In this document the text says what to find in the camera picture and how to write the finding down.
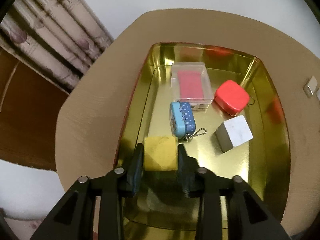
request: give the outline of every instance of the yellow block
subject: yellow block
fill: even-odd
[[[144,169],[146,171],[176,171],[178,152],[176,137],[146,137],[144,139]]]

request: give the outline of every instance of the golden metal tin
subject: golden metal tin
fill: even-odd
[[[257,57],[215,46],[158,43],[142,67],[120,141],[118,165],[147,136],[171,135],[169,105],[173,62],[204,62],[213,93],[226,80],[241,85],[250,95],[243,114],[253,139],[226,153],[214,135],[231,116],[213,102],[206,111],[194,111],[197,129],[207,134],[185,144],[189,156],[218,176],[240,175],[281,220],[290,180],[290,151],[284,113],[268,72]],[[221,198],[223,228],[227,212]],[[194,239],[199,199],[187,199],[179,190],[175,172],[144,172],[140,191],[125,199],[127,239]]]

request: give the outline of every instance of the plastic box lid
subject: plastic box lid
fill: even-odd
[[[192,109],[205,109],[213,100],[211,83],[203,62],[175,62],[171,66],[173,101],[189,102]]]

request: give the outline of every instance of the red rounded square object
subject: red rounded square object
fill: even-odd
[[[214,94],[216,103],[232,116],[240,113],[249,99],[249,94],[232,80],[224,82]]]

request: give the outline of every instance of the floral curtain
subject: floral curtain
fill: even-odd
[[[70,92],[112,37],[81,0],[15,0],[0,46]]]

